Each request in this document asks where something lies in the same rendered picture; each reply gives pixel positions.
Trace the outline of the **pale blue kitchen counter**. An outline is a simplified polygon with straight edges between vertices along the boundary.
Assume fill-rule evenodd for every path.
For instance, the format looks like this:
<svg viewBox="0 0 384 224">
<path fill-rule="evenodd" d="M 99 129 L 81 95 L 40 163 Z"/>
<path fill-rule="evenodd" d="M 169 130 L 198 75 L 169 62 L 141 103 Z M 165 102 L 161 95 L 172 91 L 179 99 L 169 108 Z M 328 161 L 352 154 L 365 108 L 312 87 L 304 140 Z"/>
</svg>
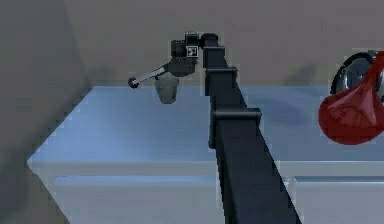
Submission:
<svg viewBox="0 0 384 224">
<path fill-rule="evenodd" d="M 324 86 L 246 87 L 303 224 L 384 224 L 384 135 L 343 146 L 321 132 Z M 225 224 L 209 100 L 183 87 L 96 87 L 30 157 L 70 224 Z"/>
</svg>

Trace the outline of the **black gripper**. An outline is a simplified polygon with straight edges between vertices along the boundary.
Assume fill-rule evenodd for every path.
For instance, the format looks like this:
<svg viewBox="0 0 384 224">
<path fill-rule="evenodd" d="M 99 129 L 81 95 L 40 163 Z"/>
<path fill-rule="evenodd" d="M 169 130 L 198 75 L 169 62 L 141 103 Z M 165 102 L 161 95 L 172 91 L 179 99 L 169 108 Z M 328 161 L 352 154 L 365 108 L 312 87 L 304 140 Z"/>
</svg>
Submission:
<svg viewBox="0 0 384 224">
<path fill-rule="evenodd" d="M 171 60 L 167 65 L 167 70 L 175 77 L 185 77 L 195 72 L 198 61 L 198 47 L 187 46 L 184 40 L 173 40 L 171 42 Z M 164 67 L 160 67 L 146 74 L 141 74 L 128 79 L 128 85 L 135 89 L 142 82 L 159 77 L 166 73 Z"/>
</svg>

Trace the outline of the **black round pan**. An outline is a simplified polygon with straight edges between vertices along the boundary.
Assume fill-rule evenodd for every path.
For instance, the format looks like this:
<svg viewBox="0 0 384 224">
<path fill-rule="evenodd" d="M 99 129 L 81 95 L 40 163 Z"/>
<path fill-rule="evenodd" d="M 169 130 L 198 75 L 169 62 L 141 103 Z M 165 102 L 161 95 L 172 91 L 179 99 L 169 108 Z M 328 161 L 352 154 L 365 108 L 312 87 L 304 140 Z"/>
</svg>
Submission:
<svg viewBox="0 0 384 224">
<path fill-rule="evenodd" d="M 347 58 L 332 80 L 330 94 L 337 94 L 357 86 L 365 78 L 377 54 L 376 50 L 368 50 L 366 52 L 358 52 Z M 377 79 L 376 93 L 381 102 L 384 103 L 384 69 Z"/>
</svg>

